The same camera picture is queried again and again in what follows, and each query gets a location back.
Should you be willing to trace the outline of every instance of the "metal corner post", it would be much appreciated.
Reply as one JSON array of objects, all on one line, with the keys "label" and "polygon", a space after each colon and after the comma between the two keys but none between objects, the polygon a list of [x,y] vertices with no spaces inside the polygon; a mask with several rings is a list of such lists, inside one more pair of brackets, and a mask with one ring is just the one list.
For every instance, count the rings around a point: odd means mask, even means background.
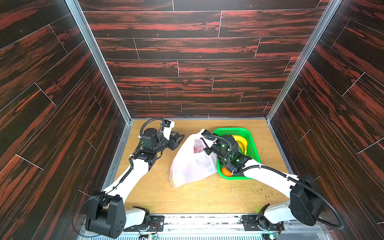
[{"label": "metal corner post", "polygon": [[72,13],[72,16],[77,24],[77,26],[80,29],[81,34],[83,35],[85,42],[87,43],[95,61],[98,65],[101,74],[103,75],[113,98],[115,99],[121,114],[127,124],[131,122],[131,116],[129,115],[128,109],[124,104],[124,101],[121,97],[121,94],[116,86],[115,81],[113,80],[112,74],[108,69],[107,63],[104,60],[103,55],[101,54],[100,48],[96,43],[96,39],[93,36],[93,33],[88,25],[88,22],[84,16],[83,11],[81,10],[81,7],[79,5],[79,2],[77,0],[65,0],[66,4],[68,5],[68,8],[70,9],[70,12]]},{"label": "metal corner post", "polygon": [[312,50],[319,41],[321,35],[323,34],[325,28],[328,26],[333,15],[336,13],[337,8],[340,6],[342,0],[331,0],[327,7],[325,8],[323,14],[321,15],[317,25],[315,26],[310,38],[308,39],[307,44],[305,45],[303,51],[301,52],[299,59],[297,60],[295,66],[293,67],[291,73],[288,75],[288,78],[280,91],[280,94],[277,96],[275,103],[273,104],[271,110],[267,114],[266,120],[270,122],[279,108],[280,104],[283,102],[286,94],[291,88],[296,77],[299,75],[301,69],[303,68],[305,62],[310,56]]}]

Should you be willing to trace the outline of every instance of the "wooden table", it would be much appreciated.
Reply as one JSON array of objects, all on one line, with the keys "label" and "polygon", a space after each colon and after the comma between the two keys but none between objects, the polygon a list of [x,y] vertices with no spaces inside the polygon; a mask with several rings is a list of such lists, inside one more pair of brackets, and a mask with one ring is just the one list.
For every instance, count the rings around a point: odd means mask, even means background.
[{"label": "wooden table", "polygon": [[[116,174],[116,178],[129,167],[129,155],[136,148],[139,131],[144,120],[133,123],[131,134]],[[159,128],[159,121],[147,127]],[[189,135],[202,128],[213,132],[219,127],[244,127],[253,136],[263,164],[287,172],[283,159],[265,120],[177,120],[174,131]],[[218,173],[203,180],[172,187],[169,174],[177,153],[166,149],[152,169],[138,182],[128,196],[125,207],[140,206],[151,213],[254,213],[265,204],[288,200],[279,191],[256,180],[225,180]]]}]

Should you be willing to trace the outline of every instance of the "translucent bag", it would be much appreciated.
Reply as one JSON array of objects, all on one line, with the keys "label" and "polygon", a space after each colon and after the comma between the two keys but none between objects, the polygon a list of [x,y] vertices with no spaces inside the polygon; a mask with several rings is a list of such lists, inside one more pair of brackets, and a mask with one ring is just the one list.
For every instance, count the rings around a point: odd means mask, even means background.
[{"label": "translucent bag", "polygon": [[[207,155],[204,152],[206,147],[200,139],[201,133],[189,136],[180,147],[170,168],[169,179],[174,188],[190,182],[196,182],[217,172],[217,155],[211,153]],[[209,147],[212,141],[205,140]]]}]

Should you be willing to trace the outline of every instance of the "yellow banana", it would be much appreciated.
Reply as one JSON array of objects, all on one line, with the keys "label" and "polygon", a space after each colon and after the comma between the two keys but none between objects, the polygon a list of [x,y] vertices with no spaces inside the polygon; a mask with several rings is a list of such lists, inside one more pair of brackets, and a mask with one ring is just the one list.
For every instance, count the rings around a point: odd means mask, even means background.
[{"label": "yellow banana", "polygon": [[247,154],[247,145],[248,145],[248,142],[246,141],[246,139],[243,138],[242,136],[239,136],[239,135],[232,135],[232,136],[236,140],[236,142],[239,143],[239,146],[240,146],[241,150],[243,151],[244,155],[246,155]]}]

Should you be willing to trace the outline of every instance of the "side wall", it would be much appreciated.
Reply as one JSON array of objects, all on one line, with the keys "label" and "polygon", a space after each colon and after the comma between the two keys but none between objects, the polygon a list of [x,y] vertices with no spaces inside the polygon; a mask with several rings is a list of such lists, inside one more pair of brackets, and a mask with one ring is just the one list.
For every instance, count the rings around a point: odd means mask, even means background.
[{"label": "side wall", "polygon": [[125,122],[64,0],[0,9],[0,239],[75,239]]},{"label": "side wall", "polygon": [[344,0],[271,120],[294,171],[341,209],[338,239],[384,238],[383,16]]},{"label": "side wall", "polygon": [[133,118],[265,117],[328,2],[79,0]]}]

